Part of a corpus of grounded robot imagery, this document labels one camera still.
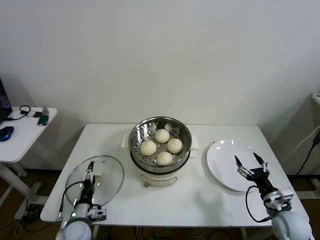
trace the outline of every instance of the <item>green object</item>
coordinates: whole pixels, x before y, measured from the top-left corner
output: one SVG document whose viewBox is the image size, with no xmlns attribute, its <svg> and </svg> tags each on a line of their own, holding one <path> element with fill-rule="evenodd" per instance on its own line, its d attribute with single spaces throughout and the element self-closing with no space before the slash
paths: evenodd
<svg viewBox="0 0 320 240">
<path fill-rule="evenodd" d="M 48 124 L 49 116 L 47 115 L 40 115 L 38 125 L 39 126 L 46 126 Z"/>
</svg>

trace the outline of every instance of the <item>glass lid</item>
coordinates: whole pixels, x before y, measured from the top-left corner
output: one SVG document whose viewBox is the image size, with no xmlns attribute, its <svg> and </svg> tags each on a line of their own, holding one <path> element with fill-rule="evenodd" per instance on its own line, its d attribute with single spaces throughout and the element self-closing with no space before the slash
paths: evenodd
<svg viewBox="0 0 320 240">
<path fill-rule="evenodd" d="M 93 175 L 95 176 L 92 203 L 103 206 L 119 192 L 124 181 L 124 168 L 113 156 L 94 156 L 83 161 L 70 174 L 65 187 L 83 181 L 84 173 L 91 162 L 93 162 Z M 83 184 L 79 183 L 70 187 L 66 192 L 67 199 L 72 205 L 79 200 L 82 189 Z"/>
</svg>

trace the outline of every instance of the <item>white table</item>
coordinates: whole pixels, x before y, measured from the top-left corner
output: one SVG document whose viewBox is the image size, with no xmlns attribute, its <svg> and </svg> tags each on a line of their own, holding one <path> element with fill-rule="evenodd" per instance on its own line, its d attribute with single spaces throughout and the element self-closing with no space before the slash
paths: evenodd
<svg viewBox="0 0 320 240">
<path fill-rule="evenodd" d="M 33 111 L 42 112 L 42 107 L 32 107 Z M 49 121 L 52 121 L 57 115 L 58 111 L 55 108 L 48 108 Z M 19 107 L 13 107 L 10 117 L 21 117 Z M 27 173 L 17 163 L 26 154 L 29 148 L 35 143 L 47 126 L 38 126 L 39 118 L 25 116 L 19 120 L 4 121 L 0 124 L 0 129 L 13 126 L 14 130 L 11 138 L 7 141 L 0 142 L 0 176 L 7 181 L 10 186 L 0 198 L 0 206 L 3 204 L 10 191 L 15 188 L 29 201 L 28 203 L 42 204 L 47 200 L 47 197 L 38 196 L 37 191 L 40 188 L 40 183 L 35 183 L 32 188 L 29 188 L 18 176 L 16 176 L 5 164 L 10 166 L 18 172 L 20 177 L 25 177 Z M 14 216 L 16 219 L 21 219 L 23 210 L 26 206 L 26 200 L 20 206 L 18 212 Z"/>
<path fill-rule="evenodd" d="M 111 155 L 124 167 L 124 181 L 118 194 L 105 205 L 107 219 L 97 225 L 162 226 L 162 227 L 269 227 L 271 221 L 254 222 L 248 215 L 245 193 L 228 189 L 209 172 L 206 154 L 218 140 L 234 139 L 254 147 L 269 163 L 269 179 L 277 188 L 291 186 L 260 129 L 255 125 L 188 125 L 199 142 L 197 157 L 190 158 L 179 180 L 168 187 L 143 187 L 131 160 L 129 150 L 121 148 L 125 134 L 134 125 L 89 124 L 78 139 L 43 210 L 41 219 L 55 222 L 68 176 L 87 158 Z M 64 199 L 63 216 L 69 216 L 72 205 Z M 256 219 L 267 216 L 259 193 L 249 195 L 249 207 Z M 309 219 L 302 203 L 295 195 L 292 210 Z"/>
</svg>

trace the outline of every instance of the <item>white plate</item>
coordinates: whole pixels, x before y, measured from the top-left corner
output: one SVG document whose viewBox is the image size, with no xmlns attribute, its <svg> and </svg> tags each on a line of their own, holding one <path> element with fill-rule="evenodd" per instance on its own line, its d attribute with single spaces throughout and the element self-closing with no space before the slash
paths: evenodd
<svg viewBox="0 0 320 240">
<path fill-rule="evenodd" d="M 206 161 L 209 170 L 222 184 L 230 189 L 246 192 L 248 188 L 255 185 L 253 181 L 246 180 L 237 172 L 236 158 L 241 161 L 247 169 L 261 167 L 254 156 L 254 153 L 261 156 L 250 146 L 236 140 L 220 140 L 209 148 Z"/>
</svg>

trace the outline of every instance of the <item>perforated steamer tray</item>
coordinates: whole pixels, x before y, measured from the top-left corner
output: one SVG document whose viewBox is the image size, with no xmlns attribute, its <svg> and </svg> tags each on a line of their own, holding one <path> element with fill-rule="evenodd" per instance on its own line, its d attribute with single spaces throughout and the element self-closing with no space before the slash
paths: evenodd
<svg viewBox="0 0 320 240">
<path fill-rule="evenodd" d="M 170 133 L 170 139 L 177 138 L 182 141 L 182 150 L 178 154 L 171 154 L 173 161 L 169 165 L 158 165 L 157 156 L 161 152 L 167 152 L 167 143 L 157 142 L 155 133 L 159 129 L 166 129 Z M 140 152 L 140 146 L 144 141 L 155 142 L 156 152 L 151 156 L 144 156 Z M 134 163 L 144 171 L 152 174 L 168 174 L 182 167 L 189 158 L 192 137 L 188 128 L 180 121 L 156 116 L 148 118 L 133 128 L 128 139 L 130 154 Z"/>
</svg>

